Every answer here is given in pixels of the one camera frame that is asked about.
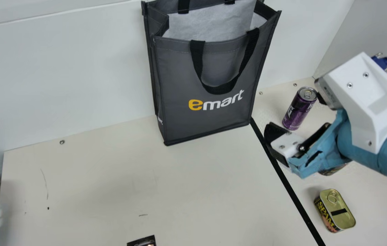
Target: table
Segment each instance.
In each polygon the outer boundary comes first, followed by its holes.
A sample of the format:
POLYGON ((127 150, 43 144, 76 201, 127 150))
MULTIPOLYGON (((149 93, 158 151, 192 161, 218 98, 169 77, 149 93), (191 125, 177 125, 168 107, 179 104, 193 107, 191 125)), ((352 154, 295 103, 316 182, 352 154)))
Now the table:
MULTIPOLYGON (((296 91, 302 86, 313 87, 313 82, 308 78, 259 90, 261 95, 256 96, 253 118, 262 133, 269 122, 281 125, 296 91)), ((317 102, 296 133, 307 138, 323 123, 332 123, 334 118, 334 111, 317 102)), ((355 162, 332 176, 314 174, 306 179, 290 173, 283 165, 281 167, 327 246, 387 245, 387 177, 355 162), (326 229, 313 200, 321 190, 329 188, 341 193, 356 219, 355 227, 339 233, 326 229)))
POLYGON ((316 245, 250 126, 166 147, 152 116, 6 151, 0 210, 0 246, 316 245))

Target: gray tote bag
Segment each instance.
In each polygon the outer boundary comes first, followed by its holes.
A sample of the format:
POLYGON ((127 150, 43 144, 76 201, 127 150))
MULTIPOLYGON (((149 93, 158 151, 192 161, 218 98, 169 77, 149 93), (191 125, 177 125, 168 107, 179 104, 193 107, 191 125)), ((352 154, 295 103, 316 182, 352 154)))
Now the gray tote bag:
POLYGON ((142 1, 165 145, 249 124, 280 14, 259 0, 142 1))

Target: black bag handle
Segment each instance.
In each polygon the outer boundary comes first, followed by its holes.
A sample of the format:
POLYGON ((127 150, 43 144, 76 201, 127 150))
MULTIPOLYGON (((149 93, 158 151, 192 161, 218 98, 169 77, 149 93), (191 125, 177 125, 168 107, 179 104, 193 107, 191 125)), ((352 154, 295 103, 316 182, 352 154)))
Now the black bag handle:
POLYGON ((247 32, 248 36, 248 45, 245 49, 244 58, 240 63, 239 73, 231 80, 226 82, 225 84, 221 84, 219 86, 209 86, 203 83, 201 79, 201 75, 203 74, 203 54, 204 54, 204 45, 205 41, 190 41, 190 54, 192 55, 193 67, 195 68, 196 75, 198 75, 199 81, 203 85, 204 89, 207 92, 213 95, 221 95, 231 92, 243 70, 245 69, 248 61, 250 60, 252 54, 254 53, 255 46, 257 45, 257 41, 259 40, 260 31, 258 28, 255 28, 251 31, 247 32))
MULTIPOLYGON (((224 4, 234 4, 235 0, 224 0, 224 4)), ((190 0, 178 0, 178 13, 188 14, 189 13, 190 0)))

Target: black object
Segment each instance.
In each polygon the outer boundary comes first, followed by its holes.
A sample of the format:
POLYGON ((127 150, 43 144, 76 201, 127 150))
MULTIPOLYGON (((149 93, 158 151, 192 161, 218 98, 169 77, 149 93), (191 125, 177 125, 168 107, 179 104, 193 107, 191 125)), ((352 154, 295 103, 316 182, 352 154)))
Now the black object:
POLYGON ((152 235, 129 242, 126 246, 157 246, 157 243, 155 241, 155 236, 152 235))
POLYGON ((327 131, 327 129, 331 126, 330 123, 325 123, 322 125, 312 136, 310 136, 306 141, 302 144, 298 145, 298 151, 301 155, 305 154, 309 151, 310 146, 312 146, 318 139, 327 131))
POLYGON ((271 147, 271 142, 276 140, 277 138, 281 137, 282 135, 286 134, 288 130, 269 122, 269 124, 266 125, 265 131, 263 133, 263 136, 265 137, 265 144, 267 148, 269 149, 269 152, 271 152, 271 155, 277 159, 279 162, 284 164, 286 167, 289 167, 289 164, 287 164, 287 160, 284 156, 282 156, 279 152, 275 151, 271 147))

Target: spam can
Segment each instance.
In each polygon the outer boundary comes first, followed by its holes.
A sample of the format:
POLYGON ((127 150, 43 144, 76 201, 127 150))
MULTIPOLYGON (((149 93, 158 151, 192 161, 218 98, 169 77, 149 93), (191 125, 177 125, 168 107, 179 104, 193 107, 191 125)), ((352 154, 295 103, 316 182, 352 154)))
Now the spam can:
POLYGON ((329 231, 340 232, 356 224, 353 214, 337 190, 321 191, 314 203, 329 231))

